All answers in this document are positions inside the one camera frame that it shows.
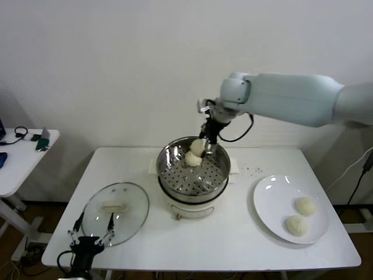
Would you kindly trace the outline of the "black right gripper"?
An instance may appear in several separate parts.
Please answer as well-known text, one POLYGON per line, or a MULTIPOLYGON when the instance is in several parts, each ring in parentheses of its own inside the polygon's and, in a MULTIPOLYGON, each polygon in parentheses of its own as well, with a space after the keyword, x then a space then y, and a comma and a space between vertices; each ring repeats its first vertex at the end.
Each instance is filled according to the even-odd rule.
POLYGON ((219 122, 213 117, 208 116, 206 122, 202 124, 199 133, 199 139, 205 139, 204 155, 214 153, 214 144, 217 143, 217 137, 221 130, 228 126, 230 122, 219 122))

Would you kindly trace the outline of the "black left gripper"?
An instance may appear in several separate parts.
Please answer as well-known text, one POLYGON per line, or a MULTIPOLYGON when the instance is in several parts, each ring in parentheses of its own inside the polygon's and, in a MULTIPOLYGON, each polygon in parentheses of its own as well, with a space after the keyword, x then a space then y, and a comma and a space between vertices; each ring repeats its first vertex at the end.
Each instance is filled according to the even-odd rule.
POLYGON ((68 230, 68 235, 71 238, 70 248, 75 255, 71 269, 73 272, 89 271, 95 256, 102 253, 105 249, 104 245, 114 237, 114 214, 111 213, 107 231, 101 238, 98 236, 80 236, 78 238, 84 214, 82 212, 75 221, 73 228, 68 230))

